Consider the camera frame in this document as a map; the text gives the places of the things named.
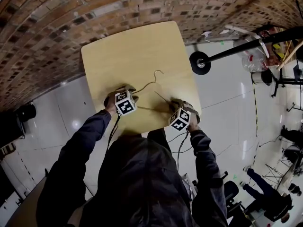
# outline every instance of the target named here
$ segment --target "person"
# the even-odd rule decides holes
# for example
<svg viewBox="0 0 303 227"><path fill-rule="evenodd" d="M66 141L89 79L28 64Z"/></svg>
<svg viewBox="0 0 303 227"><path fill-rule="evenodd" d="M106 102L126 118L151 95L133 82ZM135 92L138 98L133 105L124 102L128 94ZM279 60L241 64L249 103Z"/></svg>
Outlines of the person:
<svg viewBox="0 0 303 227"><path fill-rule="evenodd" d="M300 197L302 195L300 187L294 183L290 184L288 190L289 190L289 192L291 192L293 194L297 194L298 197Z"/></svg>
<svg viewBox="0 0 303 227"><path fill-rule="evenodd" d="M116 113L114 101L111 96L105 110L88 118L62 148L37 203L37 226L227 227L216 155L196 117L188 127L199 180L192 214L163 129L147 138L121 136L113 142L99 171L97 193L85 201L85 163Z"/></svg>
<svg viewBox="0 0 303 227"><path fill-rule="evenodd" d="M259 174L255 173L251 166L247 166L243 170L247 172L247 175L250 176L263 191L263 194L261 194L248 184L244 182L240 183L243 189L256 200L254 206L258 205L265 210L264 216L273 222L278 219L281 219L282 223L287 222L290 217L288 211L292 208L290 194L283 194L283 196L281 196L279 192L269 185Z"/></svg>
<svg viewBox="0 0 303 227"><path fill-rule="evenodd" d="M293 142L299 148L303 147L303 132L301 131L289 131L285 128L285 125L282 126L281 136L285 139Z"/></svg>

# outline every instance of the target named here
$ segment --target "round black base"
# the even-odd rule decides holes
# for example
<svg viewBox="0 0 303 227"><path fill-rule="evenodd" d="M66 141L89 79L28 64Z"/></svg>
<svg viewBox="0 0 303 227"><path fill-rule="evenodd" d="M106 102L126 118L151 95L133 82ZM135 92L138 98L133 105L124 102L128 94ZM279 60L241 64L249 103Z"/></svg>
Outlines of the round black base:
<svg viewBox="0 0 303 227"><path fill-rule="evenodd" d="M189 61L191 64L191 69L193 70L193 72L195 74L198 75L205 75L206 73L209 72L210 68L211 68L211 62L207 62L205 63L204 67L198 67L198 60L206 60L208 59L208 56L201 52L201 51L196 51L194 53L192 53L189 57Z"/></svg>

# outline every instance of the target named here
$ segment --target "table top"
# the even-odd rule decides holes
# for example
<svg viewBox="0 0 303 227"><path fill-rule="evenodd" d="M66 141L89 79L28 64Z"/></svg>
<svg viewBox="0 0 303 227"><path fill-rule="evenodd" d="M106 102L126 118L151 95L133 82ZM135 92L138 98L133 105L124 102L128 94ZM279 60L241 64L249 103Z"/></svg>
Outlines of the table top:
<svg viewBox="0 0 303 227"><path fill-rule="evenodd" d="M188 55L174 21L142 26L105 37L81 50L96 111L104 109L107 94L124 84L137 90L138 109L119 121L125 133L139 134L168 126L172 112L166 101L179 98L201 114Z"/></svg>

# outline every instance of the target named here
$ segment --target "curved brick ceiling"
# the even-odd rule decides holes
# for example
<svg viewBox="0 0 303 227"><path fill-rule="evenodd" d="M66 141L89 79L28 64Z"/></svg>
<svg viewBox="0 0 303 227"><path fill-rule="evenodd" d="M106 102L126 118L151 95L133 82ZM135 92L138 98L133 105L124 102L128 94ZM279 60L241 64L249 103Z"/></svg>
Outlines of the curved brick ceiling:
<svg viewBox="0 0 303 227"><path fill-rule="evenodd" d="M0 11L0 112L83 74L81 46L127 29L175 20L190 43L226 24L302 25L295 0L2 0Z"/></svg>

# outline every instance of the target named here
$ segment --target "white floor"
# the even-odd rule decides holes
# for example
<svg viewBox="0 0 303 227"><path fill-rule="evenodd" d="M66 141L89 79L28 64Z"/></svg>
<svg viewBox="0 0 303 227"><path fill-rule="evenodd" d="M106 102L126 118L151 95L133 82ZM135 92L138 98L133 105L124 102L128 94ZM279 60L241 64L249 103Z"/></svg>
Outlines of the white floor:
<svg viewBox="0 0 303 227"><path fill-rule="evenodd" d="M202 44L199 50L208 56L232 48L232 43ZM188 55L194 51L193 46L187 47ZM291 70L285 75L293 76ZM253 86L250 74L241 65L241 58L233 55L212 62L212 68L207 75L195 75L202 107L200 127L212 139L211 148L217 154L217 162L222 174L228 171L226 180L249 181L242 171L243 167L254 163L254 169L260 175L269 172L265 163L275 167L282 156L282 148L287 145L277 140L258 147L270 140L275 140L285 124L289 129L299 129L302 114L286 108L295 101L298 102L297 87L280 88L277 97L270 96L274 83L268 87L265 84L255 86L258 108L258 132L256 136L256 116ZM50 170L57 160L60 149L84 121L95 113L89 88L85 77L59 87L36 99L36 118L26 124L26 138L16 142L17 150L5 157L1 165L12 181L16 190L24 196L30 192L44 177L45 168ZM89 190L97 191L98 171L101 166L106 146L105 137L97 142L94 152L87 163L84 178ZM172 128L166 128L167 140L178 135ZM178 151L183 136L170 143L172 151ZM183 149L190 147L187 139ZM180 155L180 174L188 173L196 179L195 157L193 150ZM243 190L236 199L244 206L253 199ZM284 226L292 226L296 216L302 213L302 201L294 201L291 219Z"/></svg>

